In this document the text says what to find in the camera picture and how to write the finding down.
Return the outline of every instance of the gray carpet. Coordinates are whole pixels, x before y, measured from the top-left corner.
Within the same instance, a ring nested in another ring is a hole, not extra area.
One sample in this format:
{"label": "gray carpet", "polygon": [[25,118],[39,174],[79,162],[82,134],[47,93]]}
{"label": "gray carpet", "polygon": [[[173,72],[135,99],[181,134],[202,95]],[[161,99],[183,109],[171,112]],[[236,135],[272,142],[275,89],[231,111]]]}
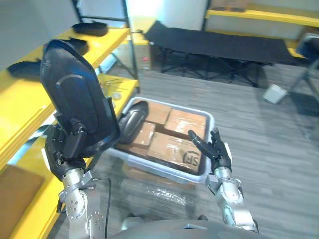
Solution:
{"label": "gray carpet", "polygon": [[[289,87],[302,67],[265,67],[269,83]],[[125,76],[115,68],[111,74]],[[262,99],[264,89],[140,71],[142,96],[210,112],[222,139],[230,143],[233,175],[242,180],[245,205],[260,232],[273,239],[319,238],[318,141],[307,140],[318,121],[301,115],[286,97],[279,105]],[[298,91],[308,93],[302,85]],[[94,171],[112,180],[108,235],[116,234],[129,212],[146,221],[197,219],[205,214],[222,222],[214,196],[204,187],[184,190],[128,178],[122,161],[103,153]],[[107,184],[103,196],[108,192]],[[60,216],[49,238],[67,238],[68,221]]]}

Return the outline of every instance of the yellow shelf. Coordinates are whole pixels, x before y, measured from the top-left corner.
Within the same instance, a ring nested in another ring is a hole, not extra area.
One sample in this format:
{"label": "yellow shelf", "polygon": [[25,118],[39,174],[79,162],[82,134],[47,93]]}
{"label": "yellow shelf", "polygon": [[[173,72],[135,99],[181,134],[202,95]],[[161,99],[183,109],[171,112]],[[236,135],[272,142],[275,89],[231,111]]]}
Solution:
{"label": "yellow shelf", "polygon": [[[89,51],[84,58],[94,67],[126,39],[128,28],[109,29],[105,36],[77,34],[73,29],[56,38],[74,37],[86,40]],[[42,58],[43,46],[39,46],[20,61]],[[54,111],[53,104],[40,82],[12,77],[7,70],[0,72],[0,170],[16,151],[27,141],[42,122]]]}
{"label": "yellow shelf", "polygon": [[319,12],[295,8],[249,4],[245,12],[208,10],[210,15],[234,16],[319,27]]}
{"label": "yellow shelf", "polygon": [[[101,82],[107,82],[119,77],[99,75],[98,78]],[[119,116],[135,87],[138,86],[138,81],[121,78],[121,83],[113,84],[113,86],[115,87],[110,88],[108,95],[113,92],[122,94],[122,98],[119,101],[115,101],[115,112]],[[11,234],[11,239],[46,238],[58,217],[56,206],[58,193],[62,191],[63,184],[45,166],[41,153],[44,143],[45,138],[40,137],[16,164],[18,167],[42,176],[45,181],[15,227]]]}
{"label": "yellow shelf", "polygon": [[[273,38],[273,39],[281,39],[280,37],[274,37],[274,36],[265,36],[265,35],[255,35],[252,33],[246,33],[246,32],[237,32],[237,31],[223,31],[223,30],[209,30],[210,32],[216,32],[216,33],[222,33],[227,35],[237,35],[237,36],[257,36],[257,37],[265,37],[265,38]],[[296,52],[296,48],[298,45],[298,42],[291,39],[283,39],[288,51],[290,54],[294,57],[304,58],[301,54],[298,54]]]}

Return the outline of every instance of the cardboard box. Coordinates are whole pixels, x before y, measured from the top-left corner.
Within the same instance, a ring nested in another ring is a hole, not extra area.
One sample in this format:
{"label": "cardboard box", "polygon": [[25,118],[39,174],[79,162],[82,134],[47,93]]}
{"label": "cardboard box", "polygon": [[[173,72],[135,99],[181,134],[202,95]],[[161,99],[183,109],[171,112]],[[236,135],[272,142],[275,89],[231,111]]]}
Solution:
{"label": "cardboard box", "polygon": [[172,110],[164,126],[163,133],[182,139],[188,139],[188,131],[193,130],[199,137],[204,138],[206,117],[179,110]]}
{"label": "cardboard box", "polygon": [[155,132],[147,155],[157,162],[165,163],[189,173],[197,173],[201,152],[188,140]]}
{"label": "cardboard box", "polygon": [[115,145],[115,148],[120,150],[120,151],[133,154],[135,156],[141,156],[143,158],[147,157],[147,153],[148,153],[148,149],[147,148],[134,146],[132,144],[120,144],[120,143],[117,143]]}
{"label": "cardboard box", "polygon": [[41,187],[43,178],[8,165],[0,175],[0,238],[9,238]]}
{"label": "cardboard box", "polygon": [[131,144],[116,144],[115,148],[136,156],[146,157],[155,132],[155,124],[144,122],[140,133]]}
{"label": "cardboard box", "polygon": [[210,8],[219,11],[245,11],[249,0],[211,0]]}
{"label": "cardboard box", "polygon": [[134,139],[132,146],[148,148],[155,132],[155,124],[144,122],[140,133]]}
{"label": "cardboard box", "polygon": [[179,184],[170,179],[163,178],[158,175],[148,173],[134,167],[129,167],[125,162],[123,163],[122,170],[130,178],[134,178],[134,179],[142,180],[146,182],[152,182],[157,184],[158,186],[164,185],[169,187],[177,187],[177,188],[181,188],[188,191],[193,190],[195,187],[195,185],[192,183]]}
{"label": "cardboard box", "polygon": [[149,115],[147,116],[145,121],[152,122],[158,125],[164,125],[171,111],[171,106],[151,101],[147,102],[149,104]]}
{"label": "cardboard box", "polygon": [[[159,52],[158,47],[150,45],[149,41],[145,40],[143,35],[139,33],[133,34],[134,54],[136,65],[141,70],[151,70],[153,68],[156,56]],[[124,40],[121,45],[116,49],[115,54],[120,61],[128,68],[132,68],[132,59],[128,40]]]}

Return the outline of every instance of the metal shelf frame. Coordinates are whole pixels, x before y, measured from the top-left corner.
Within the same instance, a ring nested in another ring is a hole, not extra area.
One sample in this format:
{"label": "metal shelf frame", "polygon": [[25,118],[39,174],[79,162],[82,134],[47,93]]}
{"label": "metal shelf frame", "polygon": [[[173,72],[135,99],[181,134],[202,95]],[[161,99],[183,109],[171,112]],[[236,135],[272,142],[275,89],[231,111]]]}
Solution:
{"label": "metal shelf frame", "polygon": [[132,60],[133,72],[131,72],[130,69],[127,66],[125,66],[114,53],[112,53],[112,55],[127,70],[127,72],[135,80],[139,80],[138,68],[137,68],[136,58],[135,58],[135,53],[134,53],[134,45],[133,45],[133,41],[132,41],[133,36],[132,36],[132,31],[131,31],[130,18],[129,18],[129,14],[128,14],[128,8],[127,8],[126,0],[121,0],[124,18],[82,15],[81,14],[81,10],[78,7],[78,1],[79,0],[71,0],[71,1],[73,3],[73,7],[74,7],[75,13],[76,13],[76,15],[78,17],[78,20],[81,23],[83,22],[83,19],[96,19],[96,20],[119,21],[119,22],[124,22],[126,24],[126,27],[130,29],[130,37],[128,39],[128,46],[129,46],[129,51],[130,51],[130,57],[131,57],[131,60]]}

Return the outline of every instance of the plastic bin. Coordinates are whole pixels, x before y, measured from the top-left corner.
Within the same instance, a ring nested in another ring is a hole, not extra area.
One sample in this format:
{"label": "plastic bin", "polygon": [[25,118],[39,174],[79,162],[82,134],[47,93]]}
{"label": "plastic bin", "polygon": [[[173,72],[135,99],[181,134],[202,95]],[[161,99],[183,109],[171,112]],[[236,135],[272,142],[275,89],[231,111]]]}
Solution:
{"label": "plastic bin", "polygon": [[[215,119],[210,113],[205,112],[205,111],[200,111],[200,110],[195,110],[195,109],[183,107],[183,106],[177,106],[177,105],[173,105],[173,104],[169,104],[169,103],[164,103],[164,102],[160,102],[160,101],[150,100],[150,99],[143,98],[143,97],[135,97],[135,98],[132,98],[128,102],[128,104],[125,106],[125,108],[123,109],[124,114],[128,111],[128,109],[131,107],[131,105],[137,99],[157,102],[157,103],[171,106],[173,109],[205,116],[206,117],[206,132],[205,132],[205,139],[204,140],[206,142],[211,141],[210,140],[210,131],[213,130],[215,127]],[[185,172],[179,171],[177,169],[173,169],[173,168],[149,161],[149,160],[144,159],[144,158],[140,158],[140,157],[131,155],[129,153],[119,151],[119,150],[114,149],[114,148],[109,148],[106,152],[109,155],[119,157],[120,159],[125,161],[130,167],[136,167],[138,169],[156,174],[156,175],[161,176],[161,177],[168,178],[170,180],[173,180],[173,181],[175,181],[177,183],[181,183],[181,184],[186,184],[189,182],[202,183],[205,181],[206,176],[211,172],[211,162],[210,162],[210,159],[208,159],[207,157],[202,159],[202,161],[204,160],[204,162],[202,165],[200,165],[201,166],[201,169],[200,169],[201,174],[193,175],[190,173],[185,173]]]}

